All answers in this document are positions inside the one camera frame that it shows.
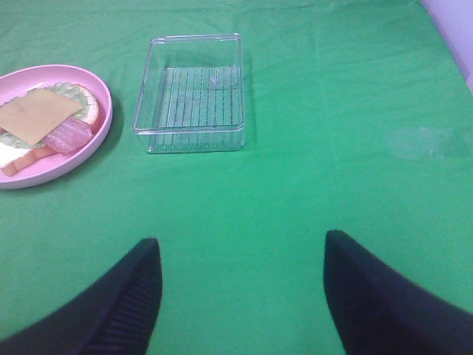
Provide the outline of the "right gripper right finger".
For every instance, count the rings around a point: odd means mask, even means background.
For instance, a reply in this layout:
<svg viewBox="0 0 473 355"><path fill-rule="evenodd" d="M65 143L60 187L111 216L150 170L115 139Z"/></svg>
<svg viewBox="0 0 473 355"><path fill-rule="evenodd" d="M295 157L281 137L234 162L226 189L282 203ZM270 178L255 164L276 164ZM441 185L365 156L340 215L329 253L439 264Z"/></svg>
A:
<svg viewBox="0 0 473 355"><path fill-rule="evenodd" d="M472 314L403 277L343 231L326 234L323 284L346 354L472 353Z"/></svg>

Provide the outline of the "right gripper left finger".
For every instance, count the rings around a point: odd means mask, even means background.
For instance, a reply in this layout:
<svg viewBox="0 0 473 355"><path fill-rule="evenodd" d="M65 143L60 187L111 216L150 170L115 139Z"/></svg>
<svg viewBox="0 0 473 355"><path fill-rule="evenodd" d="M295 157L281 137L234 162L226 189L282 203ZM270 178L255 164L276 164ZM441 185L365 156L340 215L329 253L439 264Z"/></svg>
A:
<svg viewBox="0 0 473 355"><path fill-rule="evenodd" d="M1 341L2 354L145 354L163 294L157 239L122 259L56 311Z"/></svg>

